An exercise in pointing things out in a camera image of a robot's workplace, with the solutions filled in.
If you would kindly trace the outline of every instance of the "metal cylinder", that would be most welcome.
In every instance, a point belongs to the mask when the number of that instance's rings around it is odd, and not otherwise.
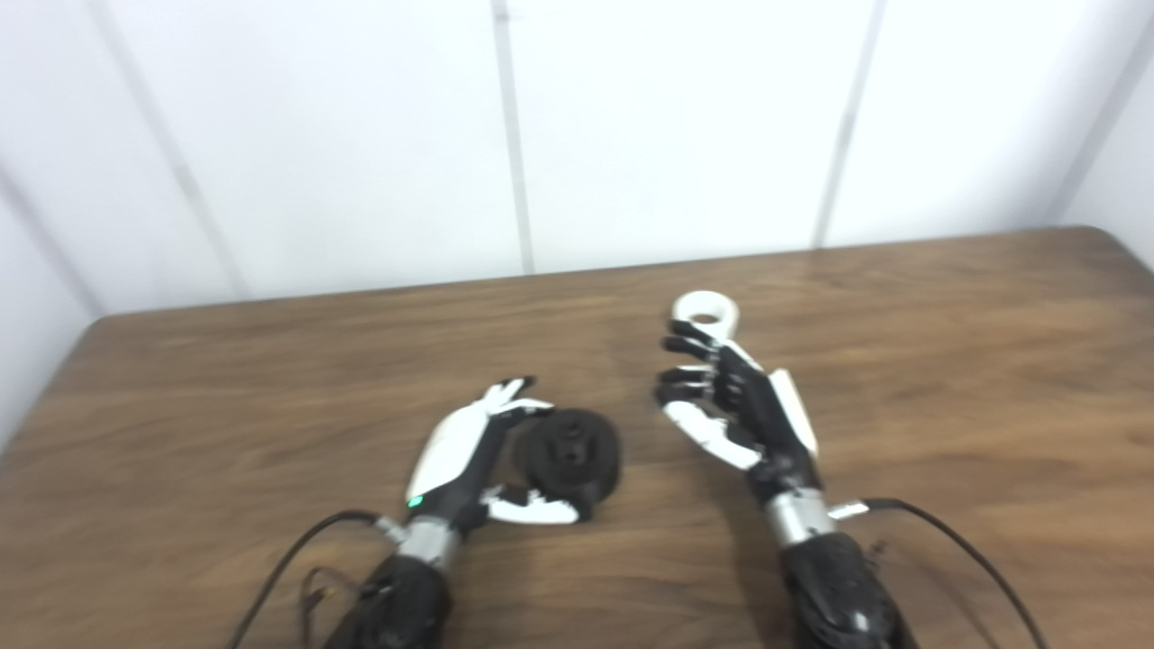
[[[765,505],[765,514],[782,550],[837,529],[816,488],[779,493]]]

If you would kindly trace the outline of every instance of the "wall seam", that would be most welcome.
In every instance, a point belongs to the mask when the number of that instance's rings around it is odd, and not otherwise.
[[[838,193],[841,189],[841,177],[845,172],[846,161],[849,158],[849,147],[853,143],[854,129],[857,126],[857,113],[861,110],[862,96],[865,94],[865,84],[874,67],[874,53],[882,33],[882,23],[885,21],[886,0],[875,0],[870,10],[869,23],[865,25],[865,33],[862,38],[862,47],[857,54],[857,66],[854,70],[854,79],[849,85],[849,94],[846,97],[846,107],[841,113],[841,122],[838,126],[838,137],[833,144],[833,155],[830,158],[830,170],[825,177],[825,188],[822,192],[822,202],[818,204],[817,219],[814,222],[814,237],[810,247],[815,249],[824,248],[830,236],[830,225],[833,221],[833,209],[837,207]]]
[[[1142,28],[1141,36],[1138,37],[1134,49],[1130,52],[1130,57],[1126,58],[1122,70],[1118,72],[1118,76],[1107,94],[1106,100],[1102,102],[1102,107],[1099,110],[1097,117],[1094,118],[1094,122],[1086,133],[1081,147],[1078,148],[1078,152],[1070,163],[1070,169],[1066,170],[1062,184],[1058,185],[1058,191],[1055,193],[1049,209],[1042,212],[1042,223],[1040,224],[1042,227],[1057,226],[1066,215],[1070,206],[1073,204],[1082,182],[1085,182],[1091,169],[1093,169],[1094,163],[1102,152],[1102,148],[1106,147],[1106,141],[1109,140],[1110,134],[1114,132],[1114,127],[1117,125],[1118,118],[1122,117],[1122,112],[1130,104],[1130,98],[1146,73],[1146,69],[1149,67],[1152,59],[1154,59],[1154,13],[1146,21],[1146,27]]]
[[[493,40],[497,55],[497,77],[501,82],[501,109],[504,114],[505,147],[509,152],[509,174],[512,181],[514,211],[520,245],[520,268],[525,275],[533,275],[535,273],[533,236],[529,218],[529,191],[525,187],[525,158],[520,146],[512,39],[509,36],[509,5],[505,0],[493,0]]]
[[[84,281],[84,276],[81,275],[63,247],[52,236],[52,231],[45,225],[39,210],[3,164],[0,164],[0,196],[12,207],[16,219],[31,237],[32,245],[39,249],[45,261],[63,282],[68,292],[81,304],[81,307],[93,320],[106,315],[107,309],[100,304],[96,291]]]
[[[201,191],[200,184],[196,181],[196,176],[193,173],[192,166],[185,158],[180,146],[177,143],[177,139],[173,136],[172,129],[165,120],[164,112],[156,100],[156,95],[144,79],[144,72],[141,69],[127,39],[117,25],[111,9],[104,0],[89,0],[85,5],[96,25],[97,33],[104,40],[105,47],[107,47],[112,60],[119,68],[120,75],[128,88],[128,94],[136,105],[136,110],[144,119],[149,133],[152,135],[157,147],[160,149],[160,154],[168,164],[168,171],[172,173],[173,180],[188,203],[193,212],[193,218],[209,240],[217,262],[220,263],[225,275],[228,277],[228,283],[232,284],[238,297],[250,299],[252,292],[248,283],[245,281],[240,266],[237,263],[235,256],[228,247],[216,215],[209,208],[204,192]]]

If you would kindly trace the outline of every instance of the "wire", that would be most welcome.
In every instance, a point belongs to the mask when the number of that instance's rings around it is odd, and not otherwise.
[[[304,649],[313,649],[313,611],[321,603],[322,599],[327,597],[327,590],[321,589],[317,591],[313,590],[313,580],[317,575],[328,575],[331,580],[336,581],[346,591],[353,595],[360,594],[360,584],[357,580],[351,576],[337,570],[335,568],[329,568],[327,566],[317,566],[305,575],[305,579],[300,582],[300,592],[297,598],[298,605],[298,617],[300,620],[300,646]],[[320,598],[315,602],[313,597],[320,594]]]
[[[227,649],[237,649],[240,647],[240,643],[245,640],[245,635],[248,633],[248,627],[253,626],[253,620],[255,620],[256,614],[261,612],[261,606],[263,606],[264,602],[269,598],[269,595],[272,592],[272,588],[276,587],[280,575],[284,574],[285,568],[288,567],[288,564],[293,560],[297,553],[300,552],[301,547],[305,547],[305,545],[312,540],[313,537],[342,521],[360,521],[372,525],[376,523],[380,517],[380,514],[366,512],[364,509],[345,509],[344,512],[337,512],[328,519],[324,519],[302,534],[300,538],[298,538],[292,546],[288,547],[288,551],[285,552],[284,557],[277,561],[272,572],[269,573],[268,579],[264,580],[264,585],[262,585],[261,590],[256,594],[253,605],[249,606],[248,612],[245,613],[243,618],[241,618],[240,624],[237,625],[237,631],[232,634],[232,640],[230,640],[228,644],[225,647]]]
[[[989,575],[994,579],[994,581],[997,582],[998,588],[1002,589],[1002,592],[1004,592],[1006,598],[1010,599],[1010,603],[1013,604],[1014,610],[1018,611],[1018,616],[1021,618],[1021,621],[1026,625],[1026,628],[1029,631],[1029,635],[1034,640],[1034,644],[1037,647],[1037,649],[1049,649],[1049,644],[1046,642],[1046,636],[1042,635],[1042,629],[1039,628],[1037,622],[1034,621],[1034,616],[1031,614],[1029,609],[1027,609],[1026,604],[1021,600],[1020,597],[1018,597],[1018,594],[1014,591],[1013,587],[1010,585],[1010,582],[1007,582],[1006,579],[1002,576],[1002,573],[999,573],[998,569],[994,567],[994,564],[991,564],[989,559],[982,555],[982,553],[979,552],[976,547],[974,547],[960,534],[953,531],[953,528],[945,524],[945,522],[943,522],[941,519],[922,509],[921,507],[911,505],[905,500],[898,500],[897,498],[863,498],[861,502],[864,503],[870,512],[877,509],[906,510],[920,517],[921,520],[926,521],[927,523],[934,525],[935,528],[941,530],[942,534],[950,537],[951,540],[953,540],[962,550],[965,550],[966,554],[969,554],[969,557],[974,561],[977,561],[977,565],[981,566],[987,573],[989,573]]]

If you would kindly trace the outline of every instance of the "prosthetic hand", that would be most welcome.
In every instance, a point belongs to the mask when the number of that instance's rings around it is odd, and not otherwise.
[[[712,322],[695,322],[699,315]],[[817,443],[793,379],[786,370],[766,374],[733,342],[736,323],[725,296],[683,296],[664,346],[703,364],[661,373],[658,402],[697,445],[744,472],[777,537],[799,647],[915,647],[859,545],[837,531],[838,513],[826,509]]]
[[[489,387],[433,431],[409,484],[409,522],[379,523],[397,551],[366,580],[325,649],[432,649],[451,607],[445,575],[469,534],[489,519],[586,521],[617,480],[616,434],[604,418],[519,396],[530,376]],[[519,440],[529,487],[490,485],[509,432],[542,418]]]

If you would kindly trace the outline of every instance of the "black robotic finger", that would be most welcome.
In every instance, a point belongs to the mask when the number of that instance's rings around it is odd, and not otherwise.
[[[669,333],[682,338],[690,338],[699,343],[704,343],[709,346],[715,344],[713,336],[700,330],[696,324],[689,320],[670,320],[669,321]]]
[[[705,397],[704,386],[687,386],[684,383],[662,383],[653,390],[653,396],[662,408],[674,401],[694,401]]]
[[[710,367],[674,367],[657,375],[659,383],[704,383],[713,380]]]
[[[700,360],[709,360],[712,353],[712,350],[704,343],[679,336],[666,336],[665,338],[661,338],[661,346],[666,351],[688,353]]]

